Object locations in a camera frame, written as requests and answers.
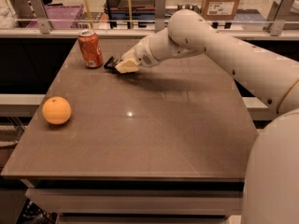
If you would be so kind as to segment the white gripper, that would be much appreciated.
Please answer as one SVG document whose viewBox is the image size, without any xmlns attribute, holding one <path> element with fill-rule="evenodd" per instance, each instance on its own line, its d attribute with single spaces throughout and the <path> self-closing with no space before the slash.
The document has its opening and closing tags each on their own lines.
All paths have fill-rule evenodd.
<svg viewBox="0 0 299 224">
<path fill-rule="evenodd" d="M 148 68 L 160 63 L 151 52 L 148 36 L 142 38 L 134 47 L 123 53 L 115 68 L 121 74 L 133 73 L 139 70 L 139 63 Z"/>
</svg>

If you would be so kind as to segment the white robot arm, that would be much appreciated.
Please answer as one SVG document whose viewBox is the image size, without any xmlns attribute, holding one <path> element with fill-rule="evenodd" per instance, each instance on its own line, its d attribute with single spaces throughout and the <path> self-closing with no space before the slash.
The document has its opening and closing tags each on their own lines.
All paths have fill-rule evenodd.
<svg viewBox="0 0 299 224">
<path fill-rule="evenodd" d="M 277 114 L 249 154 L 241 224 L 299 224 L 299 63 L 224 35 L 198 13 L 182 9 L 166 28 L 124 53 L 116 70 L 132 73 L 194 54 L 205 54 L 239 90 Z"/>
</svg>

